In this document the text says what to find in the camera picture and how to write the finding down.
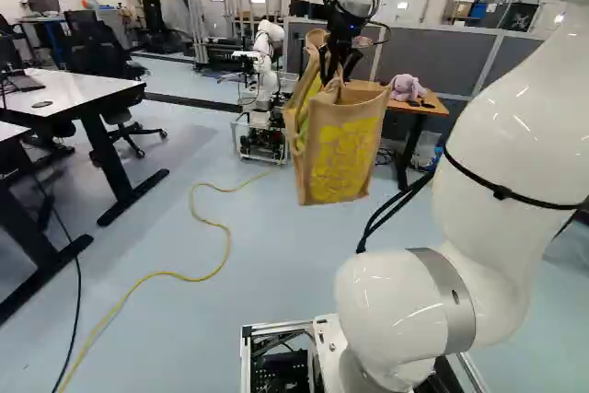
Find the white desk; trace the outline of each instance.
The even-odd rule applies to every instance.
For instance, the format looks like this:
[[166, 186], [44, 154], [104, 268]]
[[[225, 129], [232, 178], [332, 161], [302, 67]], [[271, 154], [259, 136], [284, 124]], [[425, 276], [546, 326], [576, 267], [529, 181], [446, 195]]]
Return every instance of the white desk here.
[[[100, 117], [103, 110], [131, 106], [143, 93], [145, 83], [44, 69], [28, 69], [27, 75], [40, 81], [45, 88], [6, 95], [6, 109], [0, 108], [0, 120], [31, 128], [77, 119], [82, 121], [102, 172], [117, 198], [117, 202], [97, 220], [98, 225], [112, 223], [169, 174], [169, 170], [159, 169], [133, 188]], [[44, 108], [32, 107], [42, 101], [52, 104]]]
[[[66, 114], [79, 118], [87, 105], [97, 100], [120, 95], [121, 92], [134, 89], [140, 92], [145, 83], [119, 78], [99, 77], [66, 73], [65, 71], [49, 71], [46, 69], [27, 69], [27, 75], [45, 85], [26, 93], [6, 95], [6, 109], [10, 112], [24, 114], [30, 119], [59, 117]], [[33, 108], [35, 103], [51, 101], [50, 106]]]
[[17, 137], [28, 130], [29, 128], [23, 126], [0, 122], [0, 143]]
[[47, 23], [47, 22], [65, 22], [64, 16], [33, 16], [21, 17], [17, 19], [18, 23]]
[[[17, 139], [28, 130], [22, 126], [0, 121], [0, 161], [3, 156], [10, 155], [19, 168], [33, 174], [30, 158]], [[37, 266], [37, 270], [0, 303], [0, 324], [3, 324], [68, 262], [84, 250], [93, 238], [83, 235], [58, 251], [38, 229], [37, 223], [12, 194], [5, 180], [0, 180], [0, 225]]]

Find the desk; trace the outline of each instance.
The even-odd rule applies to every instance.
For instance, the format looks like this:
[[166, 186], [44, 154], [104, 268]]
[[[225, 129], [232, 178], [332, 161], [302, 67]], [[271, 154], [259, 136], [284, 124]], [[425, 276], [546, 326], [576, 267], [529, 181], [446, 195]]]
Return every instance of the desk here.
[[[352, 80], [346, 84], [348, 88], [357, 88], [361, 90], [369, 90], [375, 92], [381, 92], [385, 90], [385, 87], [380, 86], [375, 82], [367, 82], [365, 80]], [[433, 108], [412, 107], [406, 101], [396, 101], [391, 99], [388, 101], [387, 108], [395, 112], [405, 112], [408, 114], [415, 114], [415, 122], [411, 127], [409, 138], [405, 144], [405, 149], [399, 158], [395, 159], [395, 169], [397, 171], [398, 189], [404, 191], [408, 187], [407, 183], [407, 168], [410, 166], [411, 158], [415, 152], [415, 146], [420, 139], [422, 134], [423, 125], [429, 116], [447, 117], [450, 112], [440, 101], [440, 99], [431, 90], [427, 90], [427, 95], [423, 99], [423, 102], [433, 105]]]
[[[145, 83], [43, 69], [28, 69], [27, 75], [34, 76], [46, 87], [8, 94], [6, 110], [0, 109], [0, 120], [31, 128], [56, 121], [82, 121], [88, 140], [102, 165], [102, 172], [117, 199], [97, 220], [98, 225], [112, 223], [169, 174], [169, 170], [159, 169], [133, 188], [100, 117], [105, 108], [120, 106], [125, 101], [132, 102], [144, 91]], [[44, 108], [32, 108], [35, 103], [46, 100], [52, 104]]]
[[[64, 31], [62, 29], [62, 23], [65, 22], [65, 18], [62, 16], [57, 16], [57, 17], [21, 17], [18, 21], [17, 21], [20, 25], [23, 24], [31, 24], [34, 26], [42, 26], [45, 28], [45, 32], [47, 33], [47, 37], [49, 38], [49, 43], [52, 46], [52, 53], [53, 53], [53, 60], [55, 61], [55, 64], [57, 64], [57, 67], [60, 69], [63, 69], [65, 67], [65, 61], [64, 61], [64, 49], [59, 45], [59, 38], [58, 36], [61, 36], [64, 34]], [[59, 27], [59, 32], [56, 33], [56, 29], [54, 29], [53, 27]]]
[[[20, 167], [33, 170], [29, 156], [18, 137], [28, 129], [13, 124], [0, 122], [0, 158], [8, 150], [17, 156]], [[65, 265], [84, 250], [93, 238], [83, 235], [61, 251], [37, 228], [27, 211], [10, 192], [6, 183], [0, 180], [0, 225], [20, 245], [37, 270], [0, 303], [0, 324], [25, 304], [43, 285], [55, 276]]]

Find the chair wheel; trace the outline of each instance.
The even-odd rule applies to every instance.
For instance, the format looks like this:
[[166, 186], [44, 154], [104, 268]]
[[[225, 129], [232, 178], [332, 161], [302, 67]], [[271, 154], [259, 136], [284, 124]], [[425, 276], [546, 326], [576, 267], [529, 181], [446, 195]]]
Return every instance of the chair wheel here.
[[102, 165], [100, 164], [100, 161], [98, 160], [98, 157], [96, 156], [96, 154], [94, 153], [94, 151], [91, 151], [88, 156], [90, 157], [90, 161], [92, 162], [92, 164], [96, 167], [96, 168], [100, 168]]

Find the cubicle partition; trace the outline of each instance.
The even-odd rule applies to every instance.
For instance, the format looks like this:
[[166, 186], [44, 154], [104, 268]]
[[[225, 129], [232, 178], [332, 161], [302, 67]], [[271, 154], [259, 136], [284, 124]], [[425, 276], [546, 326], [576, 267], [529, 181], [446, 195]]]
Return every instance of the cubicle partition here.
[[[311, 29], [325, 27], [325, 21], [302, 17], [285, 19], [284, 53], [288, 72], [305, 69], [303, 39]], [[396, 74], [419, 77], [422, 85], [435, 91], [450, 110], [449, 118], [431, 118], [425, 125], [426, 131], [441, 133], [444, 138], [473, 97], [519, 65], [543, 42], [531, 34], [503, 29], [417, 24], [391, 28], [390, 36], [379, 27], [369, 25], [364, 29], [363, 35], [373, 40], [383, 37], [390, 37], [390, 40], [366, 50], [352, 78], [388, 82]], [[383, 135], [393, 140], [402, 139], [410, 119], [409, 115], [387, 115]]]

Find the yellow print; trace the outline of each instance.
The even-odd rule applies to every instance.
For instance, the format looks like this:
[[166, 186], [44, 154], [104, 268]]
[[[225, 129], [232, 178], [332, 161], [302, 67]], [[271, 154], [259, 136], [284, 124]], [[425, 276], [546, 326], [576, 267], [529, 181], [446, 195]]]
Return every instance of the yellow print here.
[[340, 202], [360, 193], [372, 166], [377, 121], [362, 119], [321, 129], [309, 183], [315, 201]]

